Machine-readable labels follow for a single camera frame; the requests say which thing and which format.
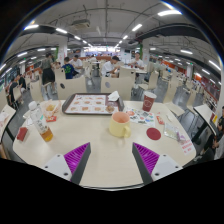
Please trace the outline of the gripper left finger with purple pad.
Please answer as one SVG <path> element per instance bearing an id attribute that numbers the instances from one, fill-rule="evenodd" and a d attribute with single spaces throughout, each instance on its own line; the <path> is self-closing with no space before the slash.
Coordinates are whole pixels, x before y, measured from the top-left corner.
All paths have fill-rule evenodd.
<path id="1" fill-rule="evenodd" d="M 90 143 L 85 143 L 65 155 L 56 154 L 43 169 L 79 185 L 90 154 Z"/>

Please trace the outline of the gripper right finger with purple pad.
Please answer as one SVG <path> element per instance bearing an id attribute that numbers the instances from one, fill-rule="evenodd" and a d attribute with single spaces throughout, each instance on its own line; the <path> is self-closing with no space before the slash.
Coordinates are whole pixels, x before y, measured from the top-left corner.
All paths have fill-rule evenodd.
<path id="1" fill-rule="evenodd" d="M 159 155 L 137 143 L 133 144 L 132 153 L 144 185 L 182 169 L 182 166 L 174 161 L 169 155 Z"/>

